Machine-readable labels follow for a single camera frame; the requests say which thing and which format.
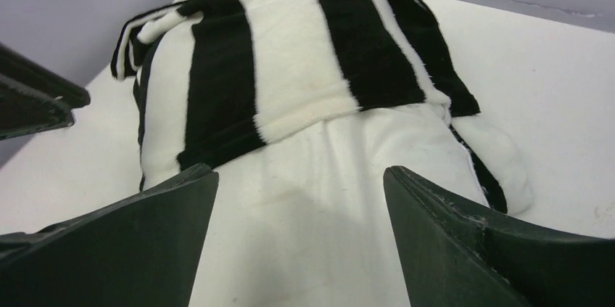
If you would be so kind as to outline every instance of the white cloth underside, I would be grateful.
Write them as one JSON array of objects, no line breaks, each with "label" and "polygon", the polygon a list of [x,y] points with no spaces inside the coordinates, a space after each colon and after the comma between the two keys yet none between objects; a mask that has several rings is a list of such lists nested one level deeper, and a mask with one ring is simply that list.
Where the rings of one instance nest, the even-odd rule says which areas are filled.
[{"label": "white cloth underside", "polygon": [[446,119],[429,104],[371,110],[219,167],[190,306],[409,306],[384,169],[487,204]]}]

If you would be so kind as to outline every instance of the folded cloth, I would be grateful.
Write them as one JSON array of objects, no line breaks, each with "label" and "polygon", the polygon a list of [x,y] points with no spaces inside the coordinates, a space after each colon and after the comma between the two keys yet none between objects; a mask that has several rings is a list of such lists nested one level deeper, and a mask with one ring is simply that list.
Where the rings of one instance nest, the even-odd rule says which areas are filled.
[{"label": "folded cloth", "polygon": [[111,68],[136,77],[142,189],[325,120],[425,103],[445,108],[491,207],[532,201],[516,148],[479,116],[422,0],[180,1],[129,20]]}]

